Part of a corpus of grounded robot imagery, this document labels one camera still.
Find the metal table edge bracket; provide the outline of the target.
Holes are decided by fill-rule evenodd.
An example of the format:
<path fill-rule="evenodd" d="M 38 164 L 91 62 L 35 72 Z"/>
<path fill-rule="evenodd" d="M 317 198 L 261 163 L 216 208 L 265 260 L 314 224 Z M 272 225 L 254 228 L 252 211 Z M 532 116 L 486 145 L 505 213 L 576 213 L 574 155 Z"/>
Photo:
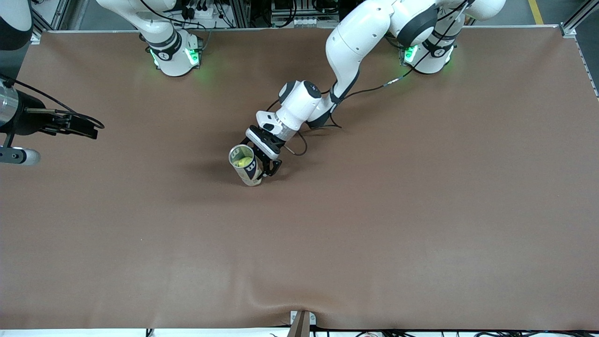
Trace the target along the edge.
<path fill-rule="evenodd" d="M 291 311 L 287 337 L 312 337 L 311 327 L 316 326 L 316 314 L 309 311 Z"/>

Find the brown table mat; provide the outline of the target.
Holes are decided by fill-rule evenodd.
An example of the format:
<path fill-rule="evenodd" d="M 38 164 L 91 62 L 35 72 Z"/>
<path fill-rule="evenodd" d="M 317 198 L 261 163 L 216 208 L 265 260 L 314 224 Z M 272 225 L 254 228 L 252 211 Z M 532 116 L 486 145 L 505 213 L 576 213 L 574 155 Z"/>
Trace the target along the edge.
<path fill-rule="evenodd" d="M 227 160 L 329 32 L 214 32 L 163 75 L 135 33 L 47 33 L 19 79 L 102 121 L 0 165 L 0 329 L 599 330 L 599 100 L 557 28 L 466 28 L 242 183 Z"/>

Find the aluminium frame corner post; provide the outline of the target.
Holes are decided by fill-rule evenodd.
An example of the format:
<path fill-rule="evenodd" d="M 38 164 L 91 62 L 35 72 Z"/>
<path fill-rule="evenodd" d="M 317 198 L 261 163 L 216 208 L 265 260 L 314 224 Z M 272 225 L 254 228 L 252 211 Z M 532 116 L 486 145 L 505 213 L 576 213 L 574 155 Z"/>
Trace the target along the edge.
<path fill-rule="evenodd" d="M 590 17 L 599 9 L 599 0 L 584 0 L 575 12 L 567 18 L 565 22 L 560 23 L 560 31 L 564 38 L 571 38 L 576 35 L 576 28 L 585 19 Z"/>
<path fill-rule="evenodd" d="M 43 32 L 60 30 L 68 17 L 72 0 L 30 0 L 33 18 L 32 44 L 39 44 Z"/>

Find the white terminal block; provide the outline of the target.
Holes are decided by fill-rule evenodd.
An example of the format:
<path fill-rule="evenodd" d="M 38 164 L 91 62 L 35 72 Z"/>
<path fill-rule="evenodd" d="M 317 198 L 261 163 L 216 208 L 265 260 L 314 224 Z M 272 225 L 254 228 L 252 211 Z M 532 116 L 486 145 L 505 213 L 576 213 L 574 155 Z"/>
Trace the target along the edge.
<path fill-rule="evenodd" d="M 338 17 L 299 17 L 293 21 L 294 28 L 323 28 L 330 29 L 338 25 Z"/>

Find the white tennis ball can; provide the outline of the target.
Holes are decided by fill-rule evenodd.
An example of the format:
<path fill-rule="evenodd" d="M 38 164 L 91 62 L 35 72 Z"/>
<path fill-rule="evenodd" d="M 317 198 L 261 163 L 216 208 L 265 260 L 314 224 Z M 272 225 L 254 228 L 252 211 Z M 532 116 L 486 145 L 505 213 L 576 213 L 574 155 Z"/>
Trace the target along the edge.
<path fill-rule="evenodd" d="M 245 156 L 253 157 L 253 162 L 250 164 L 250 166 L 243 167 L 243 168 L 233 166 L 233 162 L 235 160 L 239 160 Z M 229 164 L 231 164 L 231 166 L 233 166 L 234 170 L 237 172 L 240 179 L 247 186 L 257 186 L 261 183 L 261 179 L 263 177 L 263 171 L 261 171 L 259 163 L 257 162 L 256 156 L 255 156 L 255 153 L 253 152 L 253 149 L 251 147 L 242 145 L 242 144 L 236 145 L 229 152 L 228 159 L 229 159 Z"/>

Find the white power strip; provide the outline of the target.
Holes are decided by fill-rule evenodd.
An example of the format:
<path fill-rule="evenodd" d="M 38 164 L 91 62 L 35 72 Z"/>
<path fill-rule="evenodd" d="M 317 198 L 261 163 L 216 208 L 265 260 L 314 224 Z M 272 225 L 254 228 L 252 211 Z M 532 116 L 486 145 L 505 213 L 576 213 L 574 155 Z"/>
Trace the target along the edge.
<path fill-rule="evenodd" d="M 217 12 L 212 5 L 197 4 L 196 6 L 187 6 L 185 13 L 188 20 L 211 21 Z"/>

